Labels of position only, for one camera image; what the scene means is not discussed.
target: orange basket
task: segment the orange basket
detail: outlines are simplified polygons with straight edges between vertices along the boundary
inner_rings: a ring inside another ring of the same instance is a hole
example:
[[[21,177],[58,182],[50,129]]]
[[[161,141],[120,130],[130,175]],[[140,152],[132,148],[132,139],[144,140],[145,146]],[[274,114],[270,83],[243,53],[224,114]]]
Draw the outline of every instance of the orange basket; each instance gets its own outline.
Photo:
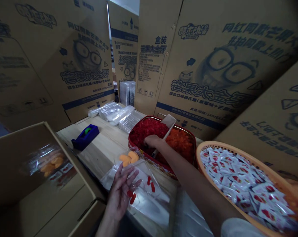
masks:
[[[290,231],[286,232],[285,234],[282,234],[280,232],[275,232],[270,230],[269,228],[266,228],[262,224],[255,221],[253,218],[248,216],[245,212],[243,212],[240,208],[238,208],[232,201],[230,201],[223,192],[215,185],[215,183],[212,181],[212,179],[208,176],[206,170],[204,169],[202,160],[200,159],[200,153],[202,150],[206,148],[222,148],[224,150],[227,150],[233,154],[239,154],[249,160],[253,166],[255,166],[257,169],[260,169],[264,171],[265,175],[268,176],[268,178],[274,183],[274,186],[280,190],[282,193],[285,194],[285,200],[289,204],[289,208],[295,212],[295,215],[290,215],[290,217],[293,217],[298,222],[298,192],[292,187],[291,184],[289,184],[285,179],[280,177],[276,172],[274,172],[272,169],[267,167],[265,164],[254,158],[253,156],[249,155],[248,153],[245,153],[244,151],[235,148],[231,145],[221,143],[221,142],[214,142],[214,141],[207,141],[202,142],[196,150],[196,160],[198,162],[199,171],[205,175],[205,177],[209,180],[209,182],[212,183],[212,185],[224,196],[252,225],[254,225],[256,228],[258,228],[260,231],[262,231],[267,236],[286,236],[290,235],[293,236],[295,232]]]

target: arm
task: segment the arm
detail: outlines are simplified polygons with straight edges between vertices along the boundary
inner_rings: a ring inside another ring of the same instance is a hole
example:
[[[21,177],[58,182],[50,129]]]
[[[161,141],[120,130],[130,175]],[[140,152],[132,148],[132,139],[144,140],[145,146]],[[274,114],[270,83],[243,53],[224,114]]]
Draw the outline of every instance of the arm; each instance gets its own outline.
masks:
[[[99,225],[95,237],[103,237],[109,236],[114,237],[117,236],[117,231],[119,228],[119,221],[112,218],[108,213],[104,213],[103,219]]]
[[[221,235],[221,226],[226,219],[233,217],[244,219],[243,215],[194,166],[163,139],[151,135],[145,138],[145,143],[158,149],[169,163],[181,186],[204,216],[214,236]]]
[[[141,179],[135,184],[132,182],[139,174],[139,170],[136,170],[128,179],[127,177],[133,172],[134,167],[122,171],[122,163],[120,164],[112,187],[109,191],[109,197],[103,219],[98,227],[95,237],[114,237],[117,235],[119,222],[125,215],[128,205],[129,197],[127,192],[130,190],[134,192],[135,189],[141,184]]]

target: printed cardboard box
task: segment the printed cardboard box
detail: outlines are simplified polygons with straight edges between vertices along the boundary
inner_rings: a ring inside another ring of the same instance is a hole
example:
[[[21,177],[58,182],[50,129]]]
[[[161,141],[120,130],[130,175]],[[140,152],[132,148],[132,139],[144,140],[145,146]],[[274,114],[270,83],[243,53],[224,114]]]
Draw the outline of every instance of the printed cardboard box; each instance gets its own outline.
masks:
[[[154,114],[181,5],[182,0],[140,0],[135,107],[147,115]]]
[[[59,145],[77,171],[60,190],[43,173],[22,172],[29,154],[48,144]],[[105,207],[80,161],[46,122],[0,137],[0,236],[87,236]]]
[[[136,78],[139,16],[111,1],[108,13],[119,95],[120,82]]]
[[[114,99],[105,0],[0,1],[0,122],[60,130]]]
[[[297,2],[184,1],[154,115],[213,139],[297,60]]]
[[[215,140],[298,180],[298,62]]]

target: white sleeve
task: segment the white sleeve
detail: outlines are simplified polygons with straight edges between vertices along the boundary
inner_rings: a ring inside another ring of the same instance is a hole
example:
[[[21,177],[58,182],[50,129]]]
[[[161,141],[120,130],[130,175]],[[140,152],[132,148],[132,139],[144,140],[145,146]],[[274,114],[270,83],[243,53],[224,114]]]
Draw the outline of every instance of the white sleeve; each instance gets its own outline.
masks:
[[[229,218],[221,226],[221,237],[264,237],[250,222],[240,218]]]

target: hand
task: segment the hand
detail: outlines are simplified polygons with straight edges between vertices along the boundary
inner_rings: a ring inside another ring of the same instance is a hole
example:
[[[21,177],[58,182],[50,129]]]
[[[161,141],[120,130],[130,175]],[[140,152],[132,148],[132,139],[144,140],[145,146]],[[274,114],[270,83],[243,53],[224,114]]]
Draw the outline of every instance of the hand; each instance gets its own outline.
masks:
[[[134,170],[133,166],[122,172],[122,163],[120,164],[115,177],[112,187],[109,191],[108,202],[105,210],[105,215],[120,221],[129,204],[129,197],[127,195],[128,190],[134,192],[135,189],[141,184],[141,179],[138,180],[134,185],[131,185],[139,174],[139,170],[136,170],[133,175],[127,178]]]
[[[157,135],[147,136],[144,140],[145,145],[148,145],[148,146],[154,147],[154,148],[157,148],[157,146],[159,144],[161,144],[162,142],[164,142],[164,140],[159,138]]]

